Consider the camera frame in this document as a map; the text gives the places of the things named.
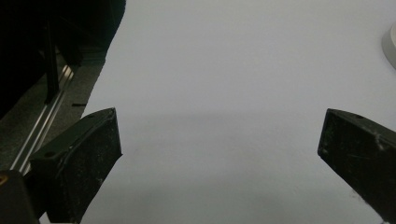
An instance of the dark object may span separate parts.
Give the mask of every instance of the dark object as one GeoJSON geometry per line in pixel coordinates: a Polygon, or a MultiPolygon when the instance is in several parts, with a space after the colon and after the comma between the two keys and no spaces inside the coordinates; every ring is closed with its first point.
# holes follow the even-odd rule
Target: dark object
{"type": "Polygon", "coordinates": [[[360,115],[328,109],[319,156],[390,223],[396,223],[396,133],[360,115]]]}
{"type": "Polygon", "coordinates": [[[0,171],[0,223],[38,224],[23,176],[0,171]]]}
{"type": "Polygon", "coordinates": [[[81,119],[30,157],[32,171],[24,177],[24,184],[18,172],[11,172],[13,182],[8,178],[7,183],[14,186],[18,197],[8,195],[4,187],[9,185],[2,185],[0,173],[0,203],[16,204],[15,210],[0,210],[0,223],[36,223],[21,222],[19,216],[37,221],[46,211],[51,222],[79,223],[120,156],[114,108],[81,119]],[[3,221],[3,217],[14,219],[3,221]]]}

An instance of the black plastic part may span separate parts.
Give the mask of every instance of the black plastic part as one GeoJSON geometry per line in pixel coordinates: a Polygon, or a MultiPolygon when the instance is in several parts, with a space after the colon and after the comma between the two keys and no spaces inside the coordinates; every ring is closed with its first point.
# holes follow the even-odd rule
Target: black plastic part
{"type": "Polygon", "coordinates": [[[360,115],[328,109],[319,156],[374,210],[396,223],[396,133],[360,115]]]}
{"type": "Polygon", "coordinates": [[[51,222],[79,223],[121,156],[114,108],[81,119],[30,157],[51,222]]]}
{"type": "Polygon", "coordinates": [[[23,176],[0,171],[0,223],[38,224],[23,176]]]}

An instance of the white table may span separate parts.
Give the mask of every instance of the white table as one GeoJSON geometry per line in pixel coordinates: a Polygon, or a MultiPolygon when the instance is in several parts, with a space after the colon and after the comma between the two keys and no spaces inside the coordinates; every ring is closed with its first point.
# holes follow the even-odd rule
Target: white table
{"type": "Polygon", "coordinates": [[[82,223],[381,223],[317,155],[326,109],[396,130],[395,1],[128,0],[85,114],[123,157],[82,223]]]}

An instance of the white surface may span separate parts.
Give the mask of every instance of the white surface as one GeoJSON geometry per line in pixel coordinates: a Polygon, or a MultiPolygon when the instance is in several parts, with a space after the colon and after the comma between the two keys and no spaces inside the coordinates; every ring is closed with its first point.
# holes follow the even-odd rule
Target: white surface
{"type": "Polygon", "coordinates": [[[83,223],[370,223],[317,155],[326,109],[396,130],[395,1],[128,0],[85,114],[123,157],[83,223]]]}

